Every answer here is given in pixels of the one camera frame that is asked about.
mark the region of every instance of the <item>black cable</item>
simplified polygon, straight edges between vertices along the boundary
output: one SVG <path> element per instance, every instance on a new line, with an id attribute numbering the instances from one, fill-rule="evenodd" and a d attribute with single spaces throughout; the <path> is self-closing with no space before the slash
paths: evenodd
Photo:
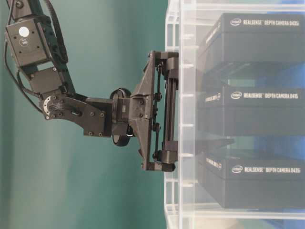
<path id="1" fill-rule="evenodd" d="M 18 89 L 21 91 L 21 93 L 24 95 L 24 97 L 29 101 L 29 103 L 32 104 L 32 106 L 40 113 L 42 113 L 42 110 L 28 97 L 27 94 L 25 94 L 25 92 L 22 90 L 21 86 L 18 84 L 16 78 L 14 77 L 13 73 L 11 72 L 8 63 L 7 63 L 7 49 L 8 49 L 8 42 L 7 40 L 5 41 L 4 44 L 4 54 L 3 54 L 3 59 L 4 59 L 4 65 L 6 67 L 6 69 L 8 70 L 12 80 L 14 81 L 14 83 L 16 84 L 16 86 L 18 87 Z"/>
<path id="2" fill-rule="evenodd" d="M 63 58 L 62 61 L 64 64 L 66 64 L 68 62 L 69 58 L 68 58 L 66 46 L 64 44 L 64 40 L 63 40 L 63 36 L 62 36 L 62 32 L 61 32 L 61 26 L 59 24 L 59 20 L 58 20 L 56 11 L 55 11 L 54 7 L 52 6 L 52 3 L 49 0 L 44 0 L 44 2 L 47 5 L 47 8 L 50 12 L 50 15 L 51 15 L 51 18 L 53 21 L 53 26 L 54 26 L 57 42 L 59 44 L 59 50 L 60 50 L 62 58 Z"/>
<path id="3" fill-rule="evenodd" d="M 16 77 L 17 77 L 17 80 L 18 80 L 18 84 L 21 86 L 22 90 L 32 96 L 35 96 L 37 98 L 41 98 L 41 96 L 33 91 L 31 91 L 30 89 L 26 88 L 24 85 L 23 85 L 23 82 L 20 78 L 20 71 L 18 70 L 17 73 L 16 73 Z"/>
<path id="4" fill-rule="evenodd" d="M 8 19 L 8 23 L 7 26 L 10 25 L 11 22 L 11 18 L 12 18 L 12 14 L 13 14 L 13 8 L 14 8 L 14 2 L 15 0 L 11 1 L 11 7 L 10 7 L 10 14 L 9 14 L 9 19 Z M 10 77 L 12 78 L 12 80 L 14 81 L 14 83 L 16 84 L 16 86 L 18 87 L 18 89 L 21 91 L 21 93 L 24 95 L 24 97 L 32 104 L 32 106 L 40 113 L 42 113 L 42 110 L 27 96 L 27 94 L 25 94 L 25 92 L 22 90 L 21 85 L 19 85 L 19 83 L 17 82 L 16 78 L 14 77 L 12 71 L 10 70 L 10 67 L 8 65 L 8 61 L 7 61 L 7 51 L 8 51 L 8 41 L 5 40 L 4 42 L 4 52 L 3 52 L 3 59 L 4 59 L 4 66 L 6 67 L 6 69 L 9 72 Z"/>

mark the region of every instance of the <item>green wall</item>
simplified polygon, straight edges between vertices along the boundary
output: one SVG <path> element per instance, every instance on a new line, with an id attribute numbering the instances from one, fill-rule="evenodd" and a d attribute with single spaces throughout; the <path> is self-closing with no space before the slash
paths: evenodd
<path id="1" fill-rule="evenodd" d="M 133 90 L 149 50 L 164 50 L 165 0 L 52 2 L 80 94 Z M 1 1 L 1 31 L 7 14 Z M 0 74 L 0 228 L 166 228 L 163 174 L 140 169 L 137 139 L 118 148 L 111 139 L 83 137 L 72 123 L 47 122 L 13 87 L 2 62 Z"/>

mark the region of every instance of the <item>circular sticker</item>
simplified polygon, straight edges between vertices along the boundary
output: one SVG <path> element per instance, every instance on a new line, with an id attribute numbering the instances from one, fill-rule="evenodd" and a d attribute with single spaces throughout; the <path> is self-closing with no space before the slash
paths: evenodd
<path id="1" fill-rule="evenodd" d="M 19 29 L 19 34 L 21 37 L 28 37 L 28 35 L 30 34 L 30 31 L 27 27 L 23 26 Z"/>

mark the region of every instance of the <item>box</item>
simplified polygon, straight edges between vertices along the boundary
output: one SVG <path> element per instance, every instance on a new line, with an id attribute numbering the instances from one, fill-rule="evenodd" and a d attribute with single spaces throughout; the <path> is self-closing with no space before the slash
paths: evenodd
<path id="1" fill-rule="evenodd" d="M 305 135 L 305 91 L 223 87 L 198 101 L 205 132 L 222 136 Z"/>
<path id="2" fill-rule="evenodd" d="M 199 181 L 223 208 L 305 208 L 305 161 L 235 149 L 201 157 Z"/>
<path id="3" fill-rule="evenodd" d="M 224 13 L 201 43 L 205 77 L 274 76 L 305 61 L 304 16 Z"/>

